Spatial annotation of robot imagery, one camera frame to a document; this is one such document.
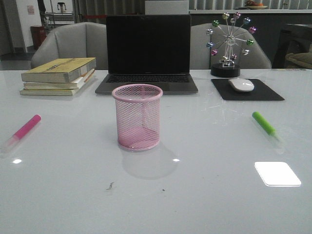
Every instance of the fruit bowl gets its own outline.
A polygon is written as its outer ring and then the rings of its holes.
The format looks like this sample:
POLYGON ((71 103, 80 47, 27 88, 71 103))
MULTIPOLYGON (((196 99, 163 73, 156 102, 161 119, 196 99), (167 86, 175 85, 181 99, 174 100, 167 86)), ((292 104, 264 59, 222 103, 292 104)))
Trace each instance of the fruit bowl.
POLYGON ((261 9, 267 8, 268 6, 246 6, 246 7, 252 10, 261 10, 261 9))

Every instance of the white mouse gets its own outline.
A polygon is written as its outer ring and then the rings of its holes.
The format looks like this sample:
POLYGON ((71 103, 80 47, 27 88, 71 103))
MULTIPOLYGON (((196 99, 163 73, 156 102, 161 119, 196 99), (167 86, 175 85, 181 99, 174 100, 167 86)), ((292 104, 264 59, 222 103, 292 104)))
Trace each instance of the white mouse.
POLYGON ((229 79, 229 83, 238 92, 250 92, 254 90, 254 84, 248 79, 229 79))

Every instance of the pink highlighter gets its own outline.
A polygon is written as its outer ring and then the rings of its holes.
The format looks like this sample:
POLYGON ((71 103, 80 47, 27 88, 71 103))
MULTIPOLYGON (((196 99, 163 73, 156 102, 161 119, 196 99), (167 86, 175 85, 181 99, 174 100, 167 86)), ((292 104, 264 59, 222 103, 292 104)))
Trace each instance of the pink highlighter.
POLYGON ((27 123, 25 123, 24 126, 22 126, 2 145, 1 152, 9 152, 40 120, 40 115, 35 115, 34 117, 32 117, 27 123))

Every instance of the chair backrest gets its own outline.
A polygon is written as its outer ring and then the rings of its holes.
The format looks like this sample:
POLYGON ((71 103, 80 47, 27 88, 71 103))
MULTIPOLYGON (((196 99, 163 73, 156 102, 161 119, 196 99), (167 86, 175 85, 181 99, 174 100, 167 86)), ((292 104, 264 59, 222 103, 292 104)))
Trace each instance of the chair backrest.
MULTIPOLYGON (((212 27, 211 23, 195 25, 191 27, 191 69, 209 69, 211 64, 219 63, 221 57, 225 54, 225 45, 218 49, 216 56, 210 56, 210 49, 206 47, 208 42, 218 43, 224 41, 224 34, 228 33, 226 25, 220 27, 212 27), (214 33, 208 36, 207 29, 212 29, 214 33)), ((235 27, 236 35, 242 34, 239 38, 243 40, 252 39, 253 45, 247 46, 245 42, 236 40, 237 45, 233 46, 234 53, 238 55, 238 63, 242 69, 270 69, 271 62, 263 52, 254 37, 244 28, 235 27), (248 55, 241 55, 242 48, 248 49, 248 55)))
POLYGON ((105 24, 82 22, 52 30, 33 55, 31 67, 58 58, 85 57, 96 57, 97 69, 108 69, 105 24))

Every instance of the pen holder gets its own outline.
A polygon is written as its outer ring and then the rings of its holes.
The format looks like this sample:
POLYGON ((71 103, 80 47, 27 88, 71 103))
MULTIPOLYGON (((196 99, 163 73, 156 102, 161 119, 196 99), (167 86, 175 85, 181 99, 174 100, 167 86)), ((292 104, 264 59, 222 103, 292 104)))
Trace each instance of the pen holder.
POLYGON ((159 143, 162 89, 149 84, 129 84, 113 90, 119 145, 141 151, 159 143))

